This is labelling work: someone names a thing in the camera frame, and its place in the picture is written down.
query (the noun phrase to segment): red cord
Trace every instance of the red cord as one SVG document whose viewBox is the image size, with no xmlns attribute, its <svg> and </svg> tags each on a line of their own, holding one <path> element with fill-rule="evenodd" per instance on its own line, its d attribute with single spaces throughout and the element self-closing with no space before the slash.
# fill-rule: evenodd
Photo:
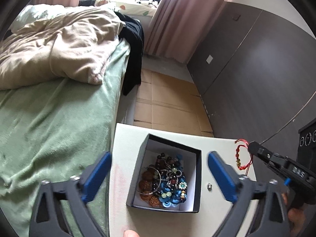
<svg viewBox="0 0 316 237">
<path fill-rule="evenodd" d="M 248 175 L 250 165 L 252 164 L 252 161 L 253 161 L 253 156 L 252 156 L 252 154 L 250 154 L 250 161 L 249 161 L 246 165 L 244 165 L 244 166 L 241 165 L 241 162 L 240 162 L 240 159 L 239 159 L 240 147 L 245 147 L 245 148 L 248 149 L 249 143 L 248 143 L 245 139 L 238 139 L 238 140 L 235 141 L 235 143 L 238 143 L 239 141 L 244 142 L 245 145 L 244 145 L 244 144 L 239 144 L 239 145 L 237 146 L 237 148 L 236 148 L 236 162 L 237 162 L 237 167 L 239 168 L 239 170 L 245 170 L 245 169 L 246 169 L 246 175 Z"/>
</svg>

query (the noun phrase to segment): blue gripper pad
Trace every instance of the blue gripper pad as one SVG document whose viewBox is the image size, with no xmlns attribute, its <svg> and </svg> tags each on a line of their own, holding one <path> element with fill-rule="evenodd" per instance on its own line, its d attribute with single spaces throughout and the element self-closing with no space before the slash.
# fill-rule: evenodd
<svg viewBox="0 0 316 237">
<path fill-rule="evenodd" d="M 110 152 L 104 154 L 104 156 L 96 162 L 93 166 L 91 174 L 83 184 L 81 200 L 84 203 L 94 200 L 104 178 L 110 171 L 112 164 L 112 157 Z"/>
<path fill-rule="evenodd" d="M 227 171 L 229 165 L 225 164 L 216 151 L 212 151 L 209 153 L 208 166 L 225 199 L 235 203 L 237 201 L 237 188 L 233 178 L 229 175 L 230 172 Z"/>
</svg>

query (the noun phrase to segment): wall outlet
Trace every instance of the wall outlet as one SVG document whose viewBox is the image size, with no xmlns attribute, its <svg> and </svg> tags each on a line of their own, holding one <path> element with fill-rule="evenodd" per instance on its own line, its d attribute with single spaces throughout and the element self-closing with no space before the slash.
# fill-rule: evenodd
<svg viewBox="0 0 316 237">
<path fill-rule="evenodd" d="M 209 57 L 207 58 L 206 62 L 208 64 L 210 64 L 212 60 L 213 60 L 213 57 L 211 55 L 209 55 Z"/>
</svg>

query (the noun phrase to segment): open box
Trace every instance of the open box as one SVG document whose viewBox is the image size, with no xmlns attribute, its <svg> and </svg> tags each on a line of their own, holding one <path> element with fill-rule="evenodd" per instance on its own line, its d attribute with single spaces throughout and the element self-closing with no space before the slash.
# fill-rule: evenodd
<svg viewBox="0 0 316 237">
<path fill-rule="evenodd" d="M 137 191 L 141 175 L 150 164 L 155 164 L 161 153 L 175 158 L 182 156 L 182 167 L 187 182 L 187 198 L 176 207 L 151 207 L 143 201 Z M 166 140 L 149 134 L 140 147 L 126 204 L 130 207 L 165 212 L 197 213 L 200 209 L 201 180 L 202 180 L 201 150 L 197 150 L 174 141 Z"/>
</svg>

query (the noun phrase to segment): white cable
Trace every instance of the white cable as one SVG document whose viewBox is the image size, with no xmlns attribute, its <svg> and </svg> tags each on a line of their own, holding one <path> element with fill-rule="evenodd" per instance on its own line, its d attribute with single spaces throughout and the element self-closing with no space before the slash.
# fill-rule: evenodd
<svg viewBox="0 0 316 237">
<path fill-rule="evenodd" d="M 312 97 L 307 101 L 307 103 L 300 109 L 299 112 L 297 112 L 295 114 L 295 116 L 293 118 L 291 118 L 281 129 L 279 129 L 274 135 L 272 135 L 271 137 L 269 137 L 268 139 L 265 139 L 263 142 L 260 143 L 260 145 L 262 145 L 263 143 L 265 143 L 266 141 L 270 140 L 273 136 L 275 136 L 277 133 L 281 132 L 288 124 L 290 124 L 297 116 L 298 114 L 301 113 L 301 111 L 307 106 L 307 104 L 309 104 L 309 102 L 311 101 L 311 99 L 315 96 L 316 91 L 314 92 L 314 94 L 312 95 Z"/>
</svg>

